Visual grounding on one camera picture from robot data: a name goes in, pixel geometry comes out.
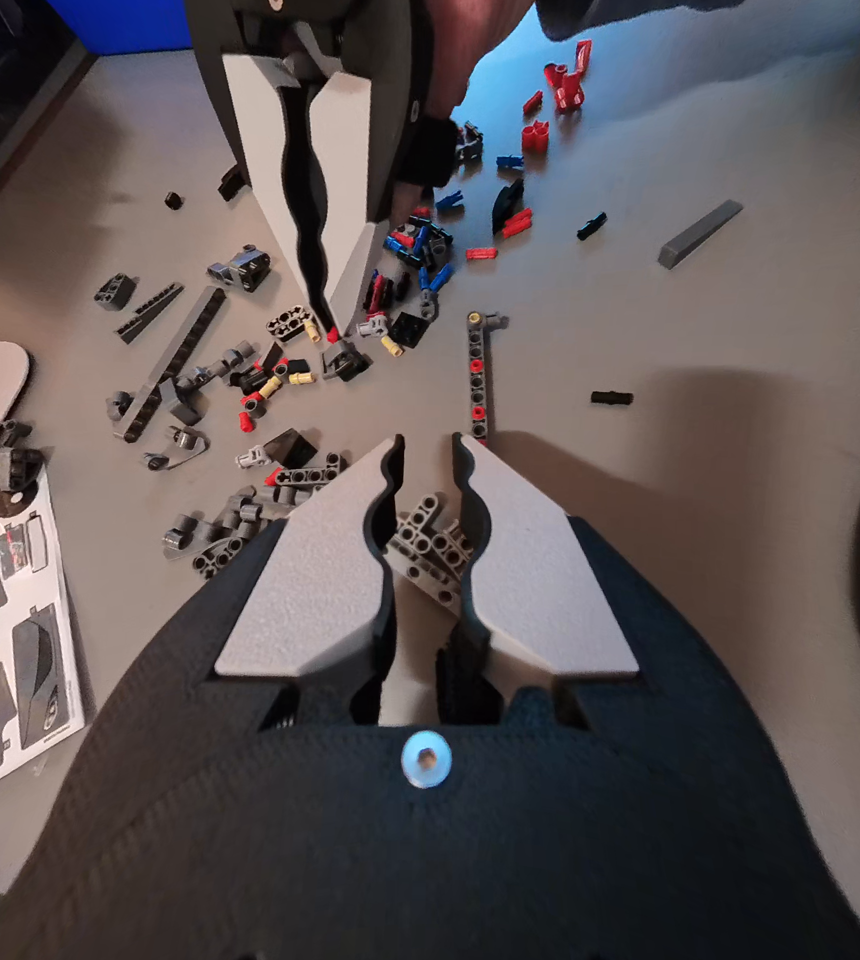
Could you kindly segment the dark grey lego slope bar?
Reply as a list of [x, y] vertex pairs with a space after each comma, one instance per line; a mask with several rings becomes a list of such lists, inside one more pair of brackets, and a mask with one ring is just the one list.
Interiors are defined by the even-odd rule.
[[656, 262], [666, 270], [674, 269], [702, 246], [713, 234], [730, 222], [742, 210], [742, 202], [727, 199], [666, 241], [660, 248]]

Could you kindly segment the person's right hand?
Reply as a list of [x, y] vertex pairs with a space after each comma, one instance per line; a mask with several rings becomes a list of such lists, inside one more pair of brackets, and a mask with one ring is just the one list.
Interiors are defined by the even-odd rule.
[[434, 33], [426, 114], [446, 119], [464, 101], [484, 56], [519, 25], [532, 1], [426, 1]]

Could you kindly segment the sticker sheet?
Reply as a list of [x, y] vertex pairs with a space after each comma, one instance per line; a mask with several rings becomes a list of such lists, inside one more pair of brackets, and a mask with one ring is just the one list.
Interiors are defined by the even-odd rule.
[[86, 725], [59, 530], [42, 469], [0, 493], [0, 781]]

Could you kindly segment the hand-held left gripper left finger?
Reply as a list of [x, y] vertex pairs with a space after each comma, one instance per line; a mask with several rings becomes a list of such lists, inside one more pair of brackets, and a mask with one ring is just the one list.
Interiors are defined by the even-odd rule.
[[295, 508], [215, 662], [216, 674], [323, 688], [376, 724], [397, 650], [393, 575], [405, 439], [380, 442]]

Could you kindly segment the light grey long lego beam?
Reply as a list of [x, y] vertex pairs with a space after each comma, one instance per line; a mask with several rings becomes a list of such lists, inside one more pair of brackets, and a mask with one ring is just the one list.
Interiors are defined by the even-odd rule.
[[438, 606], [458, 616], [461, 605], [459, 582], [419, 555], [410, 557], [398, 546], [391, 544], [386, 550], [391, 569], [404, 580], [417, 587]]

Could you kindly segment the black long lego beam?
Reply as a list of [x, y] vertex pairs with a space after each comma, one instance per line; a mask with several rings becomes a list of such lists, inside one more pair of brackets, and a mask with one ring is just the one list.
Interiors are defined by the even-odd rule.
[[[465, 324], [467, 344], [467, 370], [469, 387], [469, 435], [484, 447], [489, 445], [492, 402], [490, 399], [493, 378], [491, 374], [492, 334], [496, 330], [505, 330], [509, 325], [509, 317], [498, 311], [473, 310], [467, 314]], [[481, 374], [471, 374], [470, 363], [474, 358], [484, 360], [484, 371]], [[471, 410], [474, 405], [484, 405], [486, 419], [475, 422], [472, 420]]]

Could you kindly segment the pile of lego pieces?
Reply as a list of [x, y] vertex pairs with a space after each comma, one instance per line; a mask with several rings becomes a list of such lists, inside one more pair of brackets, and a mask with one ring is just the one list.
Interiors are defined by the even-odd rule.
[[[519, 189], [513, 194], [516, 199], [510, 197], [510, 186]], [[494, 221], [499, 228], [494, 236], [501, 236], [508, 239], [512, 236], [524, 233], [532, 227], [533, 215], [530, 208], [517, 209], [522, 204], [522, 182], [514, 182], [505, 190], [507, 193], [507, 216], [504, 220]], [[397, 246], [403, 254], [412, 254], [416, 251], [416, 237], [420, 230], [426, 227], [427, 243], [431, 234], [436, 236], [438, 246], [443, 249], [445, 237], [443, 230], [433, 224], [424, 222], [412, 227], [411, 233], [404, 235], [399, 230], [392, 233], [390, 241], [397, 243]], [[207, 275], [211, 280], [217, 282], [217, 287], [222, 287], [228, 291], [231, 288], [239, 288], [246, 293], [253, 293], [259, 285], [269, 276], [272, 270], [272, 260], [268, 253], [258, 249], [253, 244], [244, 245], [242, 250], [227, 263], [217, 263], [208, 268]], [[122, 339], [129, 343], [136, 334], [143, 330], [153, 316], [156, 316], [161, 309], [164, 309], [174, 297], [180, 294], [183, 287], [179, 283], [172, 283], [163, 291], [142, 304], [139, 310], [133, 314], [131, 321], [121, 326], [116, 332]], [[313, 334], [316, 339], [319, 330], [316, 328], [314, 315], [303, 306], [294, 306], [289, 312], [285, 311], [278, 318], [274, 318], [268, 331], [271, 337], [278, 340], [289, 341], [302, 332]], [[189, 457], [191, 454], [201, 453], [206, 446], [205, 438], [199, 432], [192, 429], [199, 423], [202, 413], [198, 411], [189, 402], [192, 395], [203, 389], [214, 379], [221, 379], [230, 386], [239, 389], [244, 395], [241, 398], [241, 411], [239, 413], [240, 429], [246, 433], [256, 428], [255, 415], [265, 412], [266, 403], [275, 392], [278, 392], [288, 383], [310, 383], [314, 380], [311, 372], [306, 365], [300, 366], [298, 359], [282, 359], [278, 356], [275, 349], [280, 347], [280, 343], [273, 341], [270, 349], [264, 359], [257, 359], [253, 348], [247, 343], [243, 343], [239, 348], [228, 351], [221, 359], [209, 366], [194, 367], [191, 373], [186, 376], [178, 376], [168, 379], [161, 385], [161, 404], [167, 408], [171, 416], [176, 418], [182, 426], [174, 426], [171, 430], [172, 441], [175, 444], [177, 452], [183, 451]], [[106, 401], [107, 415], [111, 422], [115, 424], [126, 410], [127, 405], [134, 397], [126, 391], [116, 391]], [[243, 500], [252, 498], [254, 494], [241, 494]], [[209, 525], [205, 522], [197, 521], [194, 517], [184, 516], [179, 519], [174, 527], [167, 532], [163, 538], [163, 546], [169, 550], [177, 559], [181, 557], [190, 558], [192, 556], [193, 569], [205, 580], [212, 579], [218, 572], [225, 569], [226, 566], [239, 554], [244, 546], [244, 534], [256, 530], [263, 522], [261, 519], [261, 507], [249, 500], [246, 503], [237, 498], [239, 505], [237, 507], [228, 507], [227, 509], [233, 516], [226, 522], [215, 522]]]

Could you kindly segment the light grey T-shaped lego beam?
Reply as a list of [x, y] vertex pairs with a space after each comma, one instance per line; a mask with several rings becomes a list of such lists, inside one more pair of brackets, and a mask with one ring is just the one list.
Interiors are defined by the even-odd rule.
[[446, 500], [437, 493], [425, 494], [412, 510], [397, 513], [390, 542], [407, 556], [439, 566], [459, 565], [472, 557], [472, 543], [460, 519], [448, 515]]

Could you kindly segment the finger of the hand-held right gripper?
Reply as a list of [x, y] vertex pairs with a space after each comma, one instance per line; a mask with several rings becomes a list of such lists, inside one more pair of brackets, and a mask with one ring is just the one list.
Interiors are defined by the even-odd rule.
[[222, 56], [251, 189], [308, 305], [331, 331], [322, 243], [326, 189], [309, 135], [311, 95], [320, 87], [314, 72], [301, 76], [305, 66], [301, 54]]
[[368, 212], [372, 84], [334, 72], [309, 107], [311, 145], [323, 177], [323, 299], [338, 330], [354, 323], [380, 257], [388, 222]]

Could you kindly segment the small black lego subassembly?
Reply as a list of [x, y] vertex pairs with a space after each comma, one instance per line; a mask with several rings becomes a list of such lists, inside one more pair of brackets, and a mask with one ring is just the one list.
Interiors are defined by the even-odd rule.
[[20, 516], [33, 504], [39, 491], [43, 454], [24, 441], [32, 427], [7, 419], [0, 428], [0, 519]]

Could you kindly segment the long dark grey lego plate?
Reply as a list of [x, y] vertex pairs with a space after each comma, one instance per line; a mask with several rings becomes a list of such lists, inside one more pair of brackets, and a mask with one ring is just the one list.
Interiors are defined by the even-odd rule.
[[206, 288], [200, 295], [152, 368], [146, 382], [115, 421], [113, 436], [116, 439], [133, 444], [142, 436], [160, 407], [161, 385], [164, 381], [175, 378], [184, 369], [227, 298], [227, 289], [217, 286]]

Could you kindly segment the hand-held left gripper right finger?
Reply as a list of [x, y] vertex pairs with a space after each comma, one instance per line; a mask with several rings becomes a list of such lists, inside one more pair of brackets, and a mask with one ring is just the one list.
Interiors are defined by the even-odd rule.
[[572, 517], [478, 438], [455, 433], [451, 450], [470, 557], [439, 651], [439, 720], [497, 724], [520, 690], [638, 678]]

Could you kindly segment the blue plastic bin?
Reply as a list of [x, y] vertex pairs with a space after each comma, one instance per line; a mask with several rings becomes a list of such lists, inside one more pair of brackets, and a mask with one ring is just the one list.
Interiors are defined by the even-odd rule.
[[49, 1], [84, 48], [98, 56], [190, 49], [183, 1]]

